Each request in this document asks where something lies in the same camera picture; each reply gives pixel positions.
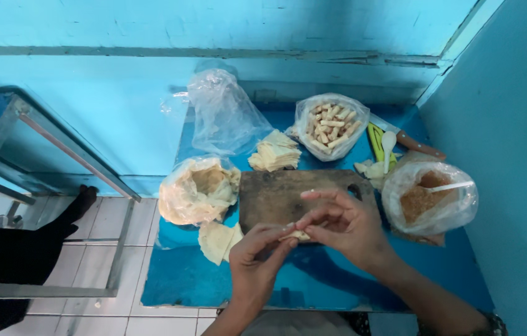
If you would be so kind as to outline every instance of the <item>white plastic spoon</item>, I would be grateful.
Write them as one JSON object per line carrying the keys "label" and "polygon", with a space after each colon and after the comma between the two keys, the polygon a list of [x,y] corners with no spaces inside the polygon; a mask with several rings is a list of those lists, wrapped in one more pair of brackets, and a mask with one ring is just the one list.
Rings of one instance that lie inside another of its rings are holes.
{"label": "white plastic spoon", "polygon": [[466,187],[468,185],[473,185],[473,184],[475,184],[475,182],[473,182],[473,181],[460,182],[460,183],[453,183],[453,184],[442,185],[442,186],[435,187],[435,188],[425,188],[425,190],[427,190],[428,193],[435,193],[436,191],[454,189],[454,188],[459,188],[459,187]]}
{"label": "white plastic spoon", "polygon": [[383,148],[383,173],[388,173],[388,166],[390,164],[390,153],[396,145],[396,134],[392,131],[387,131],[382,136],[382,148]]}

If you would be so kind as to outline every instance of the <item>black pants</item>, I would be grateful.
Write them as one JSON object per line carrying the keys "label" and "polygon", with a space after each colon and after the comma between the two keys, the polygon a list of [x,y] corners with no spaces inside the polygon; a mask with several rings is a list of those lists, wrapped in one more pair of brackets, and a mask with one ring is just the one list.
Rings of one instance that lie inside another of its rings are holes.
{"label": "black pants", "polygon": [[[43,285],[54,269],[62,244],[78,226],[60,216],[36,231],[0,228],[0,283]],[[0,331],[19,323],[30,300],[0,300]]]}

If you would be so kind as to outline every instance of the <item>brown sugar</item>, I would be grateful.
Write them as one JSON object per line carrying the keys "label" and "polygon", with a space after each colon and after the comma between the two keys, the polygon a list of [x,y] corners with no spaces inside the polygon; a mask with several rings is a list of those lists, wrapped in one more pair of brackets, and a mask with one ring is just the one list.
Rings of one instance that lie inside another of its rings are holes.
{"label": "brown sugar", "polygon": [[419,216],[454,192],[454,189],[448,189],[429,193],[426,188],[435,188],[451,183],[452,181],[447,174],[434,171],[426,173],[416,186],[400,197],[402,214],[406,223],[413,224]]}

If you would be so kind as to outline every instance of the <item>knife handle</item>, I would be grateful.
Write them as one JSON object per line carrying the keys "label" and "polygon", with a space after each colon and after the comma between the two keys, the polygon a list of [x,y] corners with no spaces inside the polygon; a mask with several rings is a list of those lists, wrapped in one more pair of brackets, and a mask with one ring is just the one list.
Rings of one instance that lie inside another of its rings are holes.
{"label": "knife handle", "polygon": [[428,145],[424,145],[423,143],[418,142],[417,140],[411,138],[403,130],[396,134],[396,141],[411,151],[421,152],[430,156],[435,156],[440,160],[446,159],[446,154],[440,152],[439,150],[433,147],[429,147]]}

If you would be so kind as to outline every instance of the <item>plastic bag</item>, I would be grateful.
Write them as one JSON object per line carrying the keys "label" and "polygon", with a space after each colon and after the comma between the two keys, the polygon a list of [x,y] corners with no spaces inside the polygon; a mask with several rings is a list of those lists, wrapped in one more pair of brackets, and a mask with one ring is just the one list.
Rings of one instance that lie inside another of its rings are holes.
{"label": "plastic bag", "polygon": [[187,85],[195,107],[194,148],[237,156],[251,152],[274,128],[225,70],[199,72]]}
{"label": "plastic bag", "polygon": [[449,183],[473,181],[465,172],[437,161],[433,156],[413,151],[407,153],[390,172],[382,190],[382,204],[388,221],[403,233],[416,236],[444,233],[466,225],[475,218],[478,194],[476,185],[472,184],[451,189],[433,208],[407,223],[402,196],[416,187],[429,172],[447,177]]}
{"label": "plastic bag", "polygon": [[[361,125],[357,130],[349,136],[348,140],[334,147],[331,153],[326,153],[323,150],[316,147],[310,138],[307,137],[307,126],[309,121],[309,110],[312,108],[327,104],[334,103],[349,108],[352,111],[357,112],[352,121],[361,121]],[[347,96],[339,95],[337,93],[325,93],[323,95],[317,95],[309,97],[305,100],[297,102],[296,112],[294,114],[294,125],[287,130],[287,135],[296,137],[300,143],[302,143],[315,157],[321,161],[334,161],[339,158],[343,158],[348,154],[348,151],[357,143],[359,137],[365,129],[367,129],[367,123],[369,123],[369,109],[361,104],[358,100],[349,98]]]}
{"label": "plastic bag", "polygon": [[241,172],[227,158],[193,156],[174,166],[159,186],[159,212],[177,225],[221,221],[237,202]]}

